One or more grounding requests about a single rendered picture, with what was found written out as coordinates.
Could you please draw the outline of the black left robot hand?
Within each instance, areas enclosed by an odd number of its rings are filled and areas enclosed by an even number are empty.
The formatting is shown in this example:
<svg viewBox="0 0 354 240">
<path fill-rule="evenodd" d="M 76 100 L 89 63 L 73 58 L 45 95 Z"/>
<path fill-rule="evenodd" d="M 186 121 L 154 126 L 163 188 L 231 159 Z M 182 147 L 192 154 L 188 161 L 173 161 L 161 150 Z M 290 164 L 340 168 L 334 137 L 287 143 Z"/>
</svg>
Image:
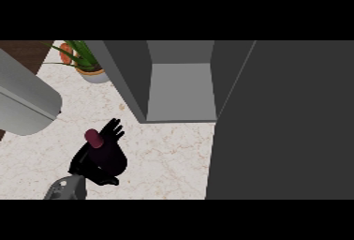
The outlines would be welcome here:
<svg viewBox="0 0 354 240">
<path fill-rule="evenodd" d="M 121 120 L 113 118 L 99 134 L 111 135 L 117 141 L 120 141 L 124 131 Z M 70 171 L 71 174 L 83 175 L 89 180 L 92 180 L 99 186 L 120 184 L 119 176 L 113 176 L 92 161 L 89 158 L 89 142 L 82 146 L 80 150 L 71 161 Z"/>
</svg>

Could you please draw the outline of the dark wine bottle, maroon cap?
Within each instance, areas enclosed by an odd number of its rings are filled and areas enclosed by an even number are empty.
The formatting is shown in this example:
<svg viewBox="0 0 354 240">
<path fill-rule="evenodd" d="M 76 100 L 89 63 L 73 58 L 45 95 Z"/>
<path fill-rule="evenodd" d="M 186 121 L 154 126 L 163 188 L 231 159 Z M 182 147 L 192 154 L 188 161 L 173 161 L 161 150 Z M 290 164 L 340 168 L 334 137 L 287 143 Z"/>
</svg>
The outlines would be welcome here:
<svg viewBox="0 0 354 240">
<path fill-rule="evenodd" d="M 127 168 L 127 158 L 119 141 L 111 135 L 99 134 L 95 129 L 86 131 L 85 138 L 89 142 L 89 158 L 113 176 L 119 176 Z"/>
</svg>

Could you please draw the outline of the open grey cabinet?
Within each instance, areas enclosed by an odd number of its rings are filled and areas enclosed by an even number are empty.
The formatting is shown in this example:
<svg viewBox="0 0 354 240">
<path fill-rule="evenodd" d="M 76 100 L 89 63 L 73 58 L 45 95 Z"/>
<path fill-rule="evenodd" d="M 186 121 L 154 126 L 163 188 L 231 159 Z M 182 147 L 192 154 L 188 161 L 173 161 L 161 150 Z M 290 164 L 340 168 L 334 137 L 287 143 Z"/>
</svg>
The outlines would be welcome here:
<svg viewBox="0 0 354 240">
<path fill-rule="evenodd" d="M 141 123 L 217 121 L 253 40 L 90 40 L 88 46 Z"/>
</svg>

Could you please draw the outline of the pale grey rounded appliance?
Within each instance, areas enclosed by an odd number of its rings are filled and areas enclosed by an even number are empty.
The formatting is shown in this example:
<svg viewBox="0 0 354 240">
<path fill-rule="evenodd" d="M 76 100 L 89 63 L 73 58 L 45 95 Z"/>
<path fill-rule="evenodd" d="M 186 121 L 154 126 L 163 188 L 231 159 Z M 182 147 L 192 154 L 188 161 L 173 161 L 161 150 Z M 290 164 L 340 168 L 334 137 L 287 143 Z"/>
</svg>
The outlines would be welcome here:
<svg viewBox="0 0 354 240">
<path fill-rule="evenodd" d="M 36 134 L 61 108 L 58 91 L 0 49 L 0 129 L 20 136 Z"/>
</svg>

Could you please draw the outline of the green plant in pale pot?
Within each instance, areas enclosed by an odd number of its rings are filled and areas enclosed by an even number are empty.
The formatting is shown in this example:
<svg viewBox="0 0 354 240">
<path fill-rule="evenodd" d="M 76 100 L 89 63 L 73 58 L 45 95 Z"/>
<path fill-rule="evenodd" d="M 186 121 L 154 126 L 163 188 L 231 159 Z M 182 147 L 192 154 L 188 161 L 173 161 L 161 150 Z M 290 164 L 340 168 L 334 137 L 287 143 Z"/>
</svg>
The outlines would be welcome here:
<svg viewBox="0 0 354 240">
<path fill-rule="evenodd" d="M 73 65 L 65 65 L 61 61 L 60 64 L 73 67 L 77 70 L 77 73 L 80 74 L 83 79 L 89 83 L 108 83 L 110 82 L 108 75 L 101 66 L 99 60 L 89 49 L 86 42 L 83 40 L 65 40 L 64 43 L 68 43 L 74 49 L 73 59 L 76 63 Z M 61 45 L 55 46 L 54 44 L 49 43 L 43 43 L 43 45 L 58 50 L 58 53 L 61 52 L 60 49 Z"/>
</svg>

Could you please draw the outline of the orange round object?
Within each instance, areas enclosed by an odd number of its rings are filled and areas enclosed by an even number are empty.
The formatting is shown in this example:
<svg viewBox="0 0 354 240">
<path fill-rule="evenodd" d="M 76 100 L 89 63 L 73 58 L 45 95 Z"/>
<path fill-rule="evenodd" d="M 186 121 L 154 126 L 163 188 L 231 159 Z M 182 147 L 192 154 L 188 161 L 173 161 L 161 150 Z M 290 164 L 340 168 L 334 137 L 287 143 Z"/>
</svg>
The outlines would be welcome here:
<svg viewBox="0 0 354 240">
<path fill-rule="evenodd" d="M 68 43 L 62 43 L 60 46 L 61 52 L 60 52 L 60 57 L 61 61 L 65 65 L 73 65 L 76 63 L 73 57 L 74 57 L 74 49 L 70 46 Z"/>
</svg>

